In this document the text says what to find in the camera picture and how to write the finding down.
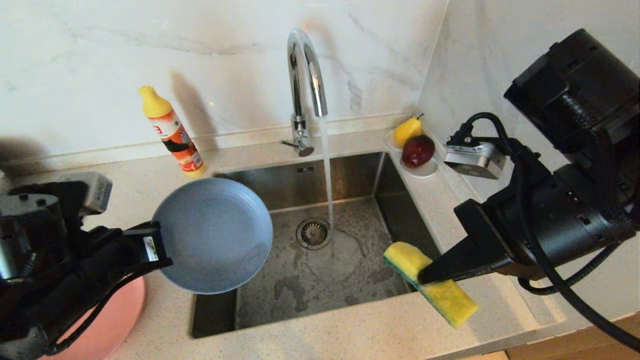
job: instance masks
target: wall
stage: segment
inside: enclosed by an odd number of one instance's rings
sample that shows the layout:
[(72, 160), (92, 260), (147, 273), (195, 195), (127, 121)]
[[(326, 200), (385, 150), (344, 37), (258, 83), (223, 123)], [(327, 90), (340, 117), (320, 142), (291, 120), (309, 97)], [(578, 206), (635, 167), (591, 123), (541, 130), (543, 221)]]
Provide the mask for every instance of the wall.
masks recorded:
[(319, 54), (331, 119), (410, 111), (446, 6), (2, 1), (0, 163), (148, 142), (166, 154), (141, 114), (141, 85), (169, 99), (192, 136), (286, 126), (286, 41), (298, 27)]
[[(637, 0), (450, 2), (419, 101), (426, 125), (443, 142), (472, 114), (491, 111), (502, 119), (510, 136), (542, 153), (541, 160), (548, 168), (565, 164), (566, 160), (502, 94), (551, 44), (579, 28), (586, 28), (636, 74), (640, 72)], [(476, 124), (474, 134), (493, 136), (488, 121)], [(480, 198), (486, 199), (503, 188), (510, 175), (508, 168), (499, 181), (466, 178)], [(638, 240), (626, 241), (574, 287), (609, 318), (640, 309)], [(589, 259), (585, 256), (561, 266), (559, 271), (571, 275)], [(540, 301), (528, 293), (524, 296), (532, 306)], [(586, 324), (559, 295), (553, 295), (551, 301), (569, 318), (577, 319), (575, 326)]]

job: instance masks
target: faucet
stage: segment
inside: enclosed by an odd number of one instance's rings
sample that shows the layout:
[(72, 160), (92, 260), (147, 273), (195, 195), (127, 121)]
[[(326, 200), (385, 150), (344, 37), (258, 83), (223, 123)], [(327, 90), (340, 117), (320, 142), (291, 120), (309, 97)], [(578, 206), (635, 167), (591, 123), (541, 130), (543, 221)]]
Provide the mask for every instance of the faucet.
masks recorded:
[(299, 56), (301, 55), (303, 63), (307, 66), (309, 87), (311, 88), (316, 116), (325, 116), (326, 99), (324, 97), (324, 84), (316, 51), (307, 34), (300, 29), (294, 29), (289, 34), (287, 41), (287, 63), (289, 64), (289, 81), (291, 83), (291, 97), (293, 98), (293, 114), (291, 114), (293, 141), (282, 141), (281, 143), (294, 147), (300, 156), (308, 156), (313, 153), (314, 144), (311, 142), (311, 136), (307, 129), (307, 115), (302, 110), (302, 103), (300, 101), (298, 59), (300, 59)]

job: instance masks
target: yellow sponge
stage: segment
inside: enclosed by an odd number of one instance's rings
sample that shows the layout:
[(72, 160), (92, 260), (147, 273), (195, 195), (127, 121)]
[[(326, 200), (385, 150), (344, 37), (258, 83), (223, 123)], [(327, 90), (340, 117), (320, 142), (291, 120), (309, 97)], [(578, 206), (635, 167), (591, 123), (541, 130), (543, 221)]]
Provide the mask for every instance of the yellow sponge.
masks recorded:
[(393, 243), (385, 251), (385, 261), (418, 289), (452, 327), (460, 327), (478, 310), (478, 305), (453, 280), (427, 285), (418, 283), (418, 273), (432, 261), (417, 247), (403, 242)]

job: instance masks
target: sink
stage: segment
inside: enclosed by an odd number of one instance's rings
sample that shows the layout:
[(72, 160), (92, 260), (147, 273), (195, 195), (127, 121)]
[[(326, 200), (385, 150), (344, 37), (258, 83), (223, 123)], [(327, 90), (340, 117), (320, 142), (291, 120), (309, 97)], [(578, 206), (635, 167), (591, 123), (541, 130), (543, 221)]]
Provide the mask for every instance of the sink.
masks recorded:
[(321, 160), (219, 175), (245, 184), (264, 201), (273, 244), (248, 283), (196, 296), (194, 338), (413, 291), (385, 264), (386, 248), (404, 241), (431, 259), (440, 253), (390, 156), (375, 152), (330, 161), (335, 230), (328, 240)]

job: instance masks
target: sink drain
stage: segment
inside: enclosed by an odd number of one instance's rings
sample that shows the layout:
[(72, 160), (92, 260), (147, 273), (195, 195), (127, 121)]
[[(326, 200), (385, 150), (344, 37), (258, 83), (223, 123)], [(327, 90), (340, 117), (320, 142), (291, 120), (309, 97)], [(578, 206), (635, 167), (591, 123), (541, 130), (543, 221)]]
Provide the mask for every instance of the sink drain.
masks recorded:
[(298, 243), (309, 250), (321, 249), (329, 243), (329, 223), (322, 218), (308, 218), (296, 230)]

